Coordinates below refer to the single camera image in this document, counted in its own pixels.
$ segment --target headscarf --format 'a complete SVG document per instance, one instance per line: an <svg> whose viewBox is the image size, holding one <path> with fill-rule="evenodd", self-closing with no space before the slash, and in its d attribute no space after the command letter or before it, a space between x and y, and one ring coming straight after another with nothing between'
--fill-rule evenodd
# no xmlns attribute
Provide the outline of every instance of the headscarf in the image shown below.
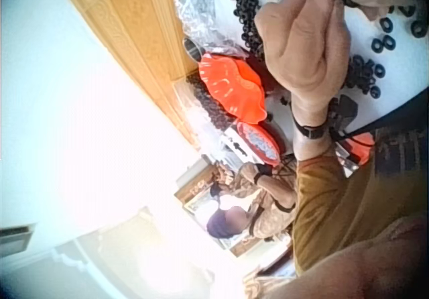
<svg viewBox="0 0 429 299"><path fill-rule="evenodd" d="M217 239L229 239L239 234L231 224L227 222L226 211L217 209L207 222L207 232Z"/></svg>

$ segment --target table surface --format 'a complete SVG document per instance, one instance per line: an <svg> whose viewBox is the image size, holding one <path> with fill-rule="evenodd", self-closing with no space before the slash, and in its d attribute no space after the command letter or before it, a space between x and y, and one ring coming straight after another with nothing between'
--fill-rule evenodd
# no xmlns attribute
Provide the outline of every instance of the table surface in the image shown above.
<svg viewBox="0 0 429 299"><path fill-rule="evenodd" d="M236 2L232 0L214 0L217 15L217 24L221 25L220 32L235 40L244 47L241 39L242 25L238 17L234 16ZM267 2L280 0L259 0L263 5ZM390 33L396 40L396 49L384 49L376 54L371 49L373 38L382 38L384 35L378 21L369 21L359 9L346 7L345 19L351 33L351 53L361 55L365 60L372 59L376 64L385 67L386 75L377 79L376 85L381 89L381 96L373 99L370 94L364 95L357 88L344 88L339 95L347 95L358 103L357 117L345 128L352 132L362 128L377 119L394 111L404 103L418 95L428 87L429 83L429 39L428 36L416 39L412 36L410 25L416 19L423 19L426 8L423 3L417 4L414 16L407 18L395 8L388 17L393 22L393 31ZM289 106L283 106L278 100L267 98L267 111L273 113L274 121L282 128L287 145L292 144L292 114Z"/></svg>

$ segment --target white wall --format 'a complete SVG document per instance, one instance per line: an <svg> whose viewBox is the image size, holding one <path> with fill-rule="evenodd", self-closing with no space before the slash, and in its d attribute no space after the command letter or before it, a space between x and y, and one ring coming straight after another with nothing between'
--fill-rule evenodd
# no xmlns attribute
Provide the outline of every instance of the white wall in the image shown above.
<svg viewBox="0 0 429 299"><path fill-rule="evenodd" d="M1 10L1 227L37 223L26 254L175 192L196 152L71 2L2 0Z"/></svg>

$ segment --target brown sleeve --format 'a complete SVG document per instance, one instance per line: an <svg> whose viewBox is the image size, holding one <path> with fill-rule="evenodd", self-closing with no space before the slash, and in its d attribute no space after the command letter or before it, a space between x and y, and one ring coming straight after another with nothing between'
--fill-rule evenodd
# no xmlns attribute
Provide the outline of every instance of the brown sleeve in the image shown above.
<svg viewBox="0 0 429 299"><path fill-rule="evenodd" d="M343 168L336 156L320 156L298 164L298 213L293 230L298 274L330 254L338 242L338 230L327 235L330 233L325 227L345 186Z"/></svg>

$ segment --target wooden cabinet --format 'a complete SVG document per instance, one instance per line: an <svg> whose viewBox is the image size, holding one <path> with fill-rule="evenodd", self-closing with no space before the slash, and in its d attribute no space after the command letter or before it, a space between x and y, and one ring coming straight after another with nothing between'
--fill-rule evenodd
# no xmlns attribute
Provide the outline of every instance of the wooden cabinet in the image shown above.
<svg viewBox="0 0 429 299"><path fill-rule="evenodd" d="M196 69L182 47L174 0L72 0L128 75L190 142L173 82Z"/></svg>

